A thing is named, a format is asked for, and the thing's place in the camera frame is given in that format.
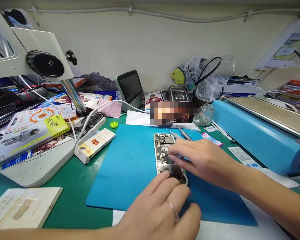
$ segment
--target blue repair mat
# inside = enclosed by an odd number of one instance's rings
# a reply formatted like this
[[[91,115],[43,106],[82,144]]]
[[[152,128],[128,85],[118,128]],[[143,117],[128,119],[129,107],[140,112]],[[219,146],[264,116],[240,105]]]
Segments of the blue repair mat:
[[[171,131],[181,136],[178,129]],[[197,131],[185,131],[193,141],[202,139]],[[87,206],[124,211],[129,208],[157,175],[153,139],[156,133],[169,132],[158,127],[119,125],[88,195]],[[190,172],[186,174],[192,193],[188,201],[199,204],[202,220],[257,225],[238,194],[209,184]]]

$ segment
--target microscope focus knob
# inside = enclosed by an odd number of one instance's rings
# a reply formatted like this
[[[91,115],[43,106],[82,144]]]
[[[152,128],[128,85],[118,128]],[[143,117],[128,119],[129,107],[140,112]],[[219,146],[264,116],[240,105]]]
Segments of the microscope focus knob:
[[[29,67],[45,77],[57,78],[64,74],[62,62],[50,53],[33,50],[26,56]]]
[[[71,50],[66,51],[66,59],[73,65],[77,65],[77,58]]]

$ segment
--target silver ring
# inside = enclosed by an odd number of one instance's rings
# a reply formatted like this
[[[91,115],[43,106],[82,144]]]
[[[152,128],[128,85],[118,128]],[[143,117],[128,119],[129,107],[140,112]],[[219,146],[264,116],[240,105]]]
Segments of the silver ring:
[[[172,205],[168,200],[166,200],[166,202],[169,203],[169,205],[170,205],[172,211],[174,212],[174,215],[176,215],[176,222],[178,222],[179,216],[178,216],[177,211],[174,209],[173,205]]]

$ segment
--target glass jar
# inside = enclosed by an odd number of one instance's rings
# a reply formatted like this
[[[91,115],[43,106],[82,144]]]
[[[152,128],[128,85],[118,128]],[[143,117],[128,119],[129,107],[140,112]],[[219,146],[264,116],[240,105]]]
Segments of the glass jar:
[[[208,126],[212,121],[214,107],[210,103],[206,103],[200,107],[198,115],[193,117],[192,122],[200,126]]]

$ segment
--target human hand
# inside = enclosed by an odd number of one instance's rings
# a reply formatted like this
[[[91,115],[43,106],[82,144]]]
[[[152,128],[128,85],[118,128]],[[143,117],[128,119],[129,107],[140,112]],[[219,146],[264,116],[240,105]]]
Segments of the human hand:
[[[169,158],[179,167],[219,187],[236,191],[246,166],[238,163],[208,139],[187,141],[177,139],[168,149]],[[189,159],[180,159],[180,154]]]
[[[114,227],[123,240],[194,240],[201,219],[200,207],[192,203],[176,223],[169,201],[179,213],[190,189],[169,178],[165,171],[156,176],[129,207],[121,221]]]

